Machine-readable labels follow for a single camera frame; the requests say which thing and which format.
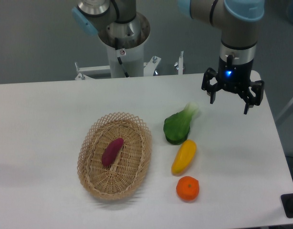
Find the screw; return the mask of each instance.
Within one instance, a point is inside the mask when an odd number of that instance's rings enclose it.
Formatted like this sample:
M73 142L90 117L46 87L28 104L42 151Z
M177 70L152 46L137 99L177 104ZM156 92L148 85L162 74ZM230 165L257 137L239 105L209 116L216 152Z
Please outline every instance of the screw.
M153 56L153 63L156 63L157 57Z
M125 51L124 49L121 49L121 50L120 50L120 54L121 54L121 55L125 55L125 53L126 53L126 51Z

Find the wicker basket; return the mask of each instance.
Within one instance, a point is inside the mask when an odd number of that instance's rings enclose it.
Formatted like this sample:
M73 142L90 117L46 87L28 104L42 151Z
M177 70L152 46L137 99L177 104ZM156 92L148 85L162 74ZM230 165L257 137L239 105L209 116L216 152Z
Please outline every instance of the wicker basket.
M119 137L124 144L114 163L104 167L102 154ZM81 184L97 198L128 197L141 185L151 151L151 133L143 120L132 114L108 114L91 127L82 144L77 167Z

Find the yellow pepper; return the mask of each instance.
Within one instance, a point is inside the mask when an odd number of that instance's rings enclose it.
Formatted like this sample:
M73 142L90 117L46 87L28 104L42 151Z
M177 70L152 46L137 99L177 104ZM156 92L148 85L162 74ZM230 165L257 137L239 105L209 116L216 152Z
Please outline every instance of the yellow pepper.
M194 141L186 140L181 145L174 159L171 172L174 175L180 175L194 158L197 146Z

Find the metal bracket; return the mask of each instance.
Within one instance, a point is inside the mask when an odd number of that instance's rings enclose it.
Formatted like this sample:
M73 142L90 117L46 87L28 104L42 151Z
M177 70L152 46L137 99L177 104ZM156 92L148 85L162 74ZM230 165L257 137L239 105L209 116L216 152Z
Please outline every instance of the metal bracket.
M144 76L152 76L155 74L156 68L159 65L161 61L160 57L153 56L149 63L144 63ZM80 68L78 63L75 62L75 68L76 73L78 74L75 80L84 80L85 79L94 79L91 77L88 77L88 75L103 75L103 74L109 74L110 73L110 66L97 66L97 67L86 67L86 68Z
M149 63L146 64L143 69L143 76L152 76L159 65L161 58L158 56L153 56Z
M286 106L279 112L276 117L276 125L281 125L293 113L293 98L286 104Z

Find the black cable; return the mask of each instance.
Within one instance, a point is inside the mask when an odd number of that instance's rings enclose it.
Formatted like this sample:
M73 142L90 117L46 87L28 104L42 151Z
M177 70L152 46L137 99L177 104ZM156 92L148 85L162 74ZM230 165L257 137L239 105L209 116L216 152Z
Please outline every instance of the black cable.
M285 157L288 157L288 158L293 158L293 156L285 156Z
M115 50L118 50L118 38L116 38L116 37L115 37ZM126 78L128 78L129 75L127 73L127 70L126 70L124 64L122 63L121 57L117 57L117 59L118 59L118 62L119 62L119 64L121 65L121 67L123 69L124 75L126 76Z

